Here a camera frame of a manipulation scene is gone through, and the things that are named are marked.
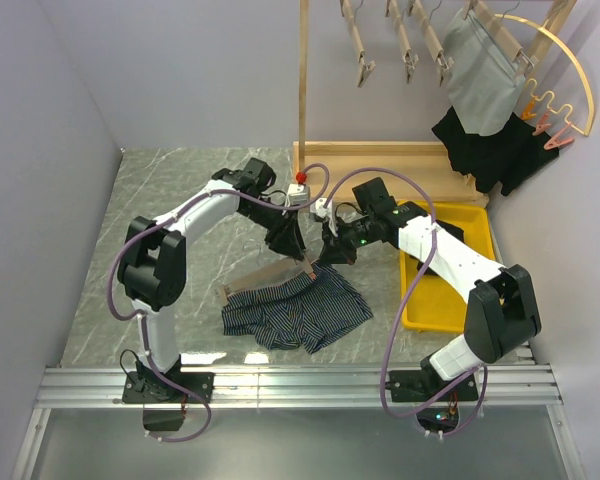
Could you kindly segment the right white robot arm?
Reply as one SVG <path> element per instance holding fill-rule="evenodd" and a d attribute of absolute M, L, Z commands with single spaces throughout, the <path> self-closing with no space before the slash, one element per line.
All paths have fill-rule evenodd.
<path fill-rule="evenodd" d="M 432 271 L 466 305 L 462 334 L 421 361 L 404 384 L 411 393 L 443 399 L 454 390 L 456 379 L 495 363 L 540 333 L 533 283 L 525 268 L 506 267 L 473 250 L 436 220 L 433 208 L 397 203 L 379 177 L 353 192 L 362 211 L 354 221 L 338 217 L 328 198 L 318 199 L 312 209 L 322 224 L 320 261 L 352 264 L 359 248 L 389 243 L 420 261 L 418 278 Z"/>

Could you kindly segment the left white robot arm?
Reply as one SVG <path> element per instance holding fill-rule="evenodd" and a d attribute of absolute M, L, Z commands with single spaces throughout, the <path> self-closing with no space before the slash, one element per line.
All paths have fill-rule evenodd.
<path fill-rule="evenodd" d="M 300 172 L 282 204 L 267 195 L 276 174 L 264 161 L 251 158 L 237 170 L 215 172 L 187 201 L 155 218 L 139 216 L 128 227 L 124 246 L 109 273 L 132 304 L 129 314 L 109 308 L 120 321 L 136 320 L 141 349 L 126 385 L 129 403 L 167 403 L 210 398 L 210 381 L 182 372 L 176 345 L 173 306 L 187 283 L 187 249 L 221 220 L 239 214 L 265 229 L 264 243 L 280 255 L 275 268 L 307 267 L 298 223 L 300 209 L 310 205 L 306 175 Z"/>

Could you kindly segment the striped navy underwear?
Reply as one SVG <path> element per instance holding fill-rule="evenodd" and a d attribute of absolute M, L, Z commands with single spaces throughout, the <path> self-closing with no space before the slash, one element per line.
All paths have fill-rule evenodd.
<path fill-rule="evenodd" d="M 268 350 L 308 354 L 340 340 L 373 317 L 363 296 L 331 265 L 314 266 L 279 285 L 229 296 L 223 334 L 251 336 Z"/>

